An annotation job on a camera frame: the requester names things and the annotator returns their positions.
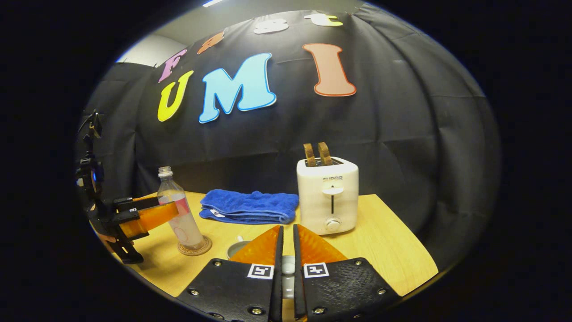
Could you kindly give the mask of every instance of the folded towel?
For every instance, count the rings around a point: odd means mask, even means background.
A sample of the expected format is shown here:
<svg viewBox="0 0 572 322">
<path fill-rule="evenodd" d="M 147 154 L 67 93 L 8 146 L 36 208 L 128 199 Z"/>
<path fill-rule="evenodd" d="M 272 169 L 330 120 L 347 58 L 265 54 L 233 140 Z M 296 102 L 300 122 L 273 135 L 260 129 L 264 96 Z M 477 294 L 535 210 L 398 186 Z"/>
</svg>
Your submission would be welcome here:
<svg viewBox="0 0 572 322">
<path fill-rule="evenodd" d="M 263 194 L 255 191 L 241 194 L 214 189 L 201 200 L 201 218 L 221 222 L 264 224 L 290 223 L 294 220 L 298 195 Z"/>
</svg>

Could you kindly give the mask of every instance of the bolt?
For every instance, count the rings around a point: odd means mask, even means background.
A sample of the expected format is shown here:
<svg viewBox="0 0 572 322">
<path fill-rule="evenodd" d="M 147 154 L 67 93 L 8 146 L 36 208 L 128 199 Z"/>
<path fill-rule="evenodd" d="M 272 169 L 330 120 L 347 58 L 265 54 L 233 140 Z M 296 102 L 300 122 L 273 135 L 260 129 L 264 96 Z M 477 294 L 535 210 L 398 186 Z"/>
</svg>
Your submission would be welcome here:
<svg viewBox="0 0 572 322">
<path fill-rule="evenodd" d="M 315 308 L 312 312 L 313 312 L 314 314 L 324 314 L 325 308 L 320 308 L 320 307 L 318 307 L 318 308 Z"/>
</svg>

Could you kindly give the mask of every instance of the white toaster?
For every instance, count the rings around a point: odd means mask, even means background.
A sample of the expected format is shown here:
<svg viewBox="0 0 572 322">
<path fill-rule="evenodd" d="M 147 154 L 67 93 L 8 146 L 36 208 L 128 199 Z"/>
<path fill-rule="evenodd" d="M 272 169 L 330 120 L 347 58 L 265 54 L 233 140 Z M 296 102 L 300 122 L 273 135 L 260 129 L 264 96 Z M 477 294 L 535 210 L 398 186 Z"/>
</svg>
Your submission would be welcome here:
<svg viewBox="0 0 572 322">
<path fill-rule="evenodd" d="M 318 235 L 350 230 L 358 217 L 358 166 L 331 159 L 331 166 L 322 166 L 320 158 L 315 167 L 308 167 L 306 159 L 296 166 L 300 223 Z"/>
</svg>

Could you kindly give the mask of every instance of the letter m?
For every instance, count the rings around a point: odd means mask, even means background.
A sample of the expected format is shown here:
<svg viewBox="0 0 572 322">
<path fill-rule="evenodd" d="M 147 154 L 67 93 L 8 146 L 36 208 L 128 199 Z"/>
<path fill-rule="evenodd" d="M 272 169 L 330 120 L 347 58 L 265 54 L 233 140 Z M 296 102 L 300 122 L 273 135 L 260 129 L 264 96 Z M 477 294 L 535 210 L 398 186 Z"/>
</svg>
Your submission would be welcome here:
<svg viewBox="0 0 572 322">
<path fill-rule="evenodd" d="M 243 97 L 237 105 L 240 111 L 250 111 L 274 104 L 276 95 L 268 89 L 266 73 L 266 64 L 270 57 L 272 54 L 262 53 L 247 58 L 236 72 L 234 79 L 228 76 L 223 68 L 206 74 L 202 78 L 206 84 L 205 100 L 198 121 L 207 123 L 219 117 L 220 111 L 216 108 L 215 97 L 226 114 L 232 112 L 241 88 Z"/>
</svg>

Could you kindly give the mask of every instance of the ceiling light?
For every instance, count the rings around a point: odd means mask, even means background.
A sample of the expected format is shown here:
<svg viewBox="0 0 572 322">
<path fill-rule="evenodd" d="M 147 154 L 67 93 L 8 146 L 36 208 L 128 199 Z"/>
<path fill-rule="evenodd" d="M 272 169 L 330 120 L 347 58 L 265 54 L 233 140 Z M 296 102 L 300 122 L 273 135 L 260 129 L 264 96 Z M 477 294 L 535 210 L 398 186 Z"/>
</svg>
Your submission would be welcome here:
<svg viewBox="0 0 572 322">
<path fill-rule="evenodd" d="M 202 6 L 205 7 L 205 8 L 206 8 L 206 7 L 210 7 L 210 6 L 214 5 L 215 3 L 219 3 L 219 2 L 221 2 L 221 1 L 222 1 L 222 0 L 212 0 L 212 1 L 209 1 L 209 2 L 205 3 L 205 4 L 202 5 Z"/>
</svg>

